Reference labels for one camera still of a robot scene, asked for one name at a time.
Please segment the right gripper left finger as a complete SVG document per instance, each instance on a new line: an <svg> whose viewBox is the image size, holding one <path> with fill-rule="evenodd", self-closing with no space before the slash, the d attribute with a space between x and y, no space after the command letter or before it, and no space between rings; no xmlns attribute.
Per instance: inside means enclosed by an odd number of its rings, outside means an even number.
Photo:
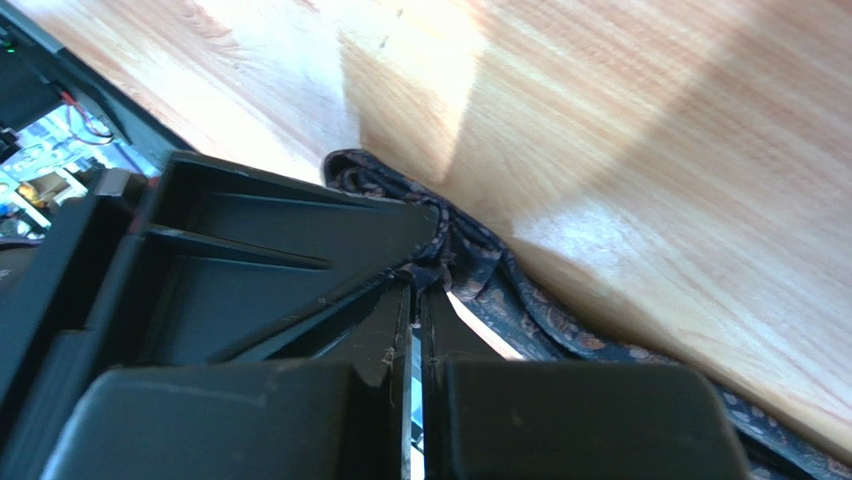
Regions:
<svg viewBox="0 0 852 480"><path fill-rule="evenodd" d="M410 289L388 286L314 358L114 369L46 479L406 479Z"/></svg>

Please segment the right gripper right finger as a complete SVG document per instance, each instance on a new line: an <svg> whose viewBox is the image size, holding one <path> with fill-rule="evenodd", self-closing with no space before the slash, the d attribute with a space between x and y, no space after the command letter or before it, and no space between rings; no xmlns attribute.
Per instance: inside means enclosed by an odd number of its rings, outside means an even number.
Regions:
<svg viewBox="0 0 852 480"><path fill-rule="evenodd" d="M507 360L420 302L429 479L744 479L709 381L677 365Z"/></svg>

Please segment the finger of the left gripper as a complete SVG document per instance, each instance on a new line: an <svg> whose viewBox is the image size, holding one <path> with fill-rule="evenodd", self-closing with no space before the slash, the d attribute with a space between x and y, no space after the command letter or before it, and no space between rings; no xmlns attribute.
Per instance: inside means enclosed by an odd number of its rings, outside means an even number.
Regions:
<svg viewBox="0 0 852 480"><path fill-rule="evenodd" d="M192 152L156 178L103 172L1 296L1 441L45 437L102 371L247 357L383 283L434 238L428 206Z"/></svg>

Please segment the dark blue paisley tie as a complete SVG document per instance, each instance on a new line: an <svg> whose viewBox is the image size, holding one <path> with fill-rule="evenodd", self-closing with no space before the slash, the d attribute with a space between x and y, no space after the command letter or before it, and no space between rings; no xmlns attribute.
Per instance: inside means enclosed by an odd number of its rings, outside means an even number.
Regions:
<svg viewBox="0 0 852 480"><path fill-rule="evenodd" d="M523 359L675 364L665 354L582 325L568 307L524 273L493 231L373 154L334 151L323 160L322 175L327 187L349 194L435 208L439 222L434 238L403 271L420 289L441 282ZM713 387L745 448L752 478L850 478L850 464L815 447L726 386Z"/></svg>

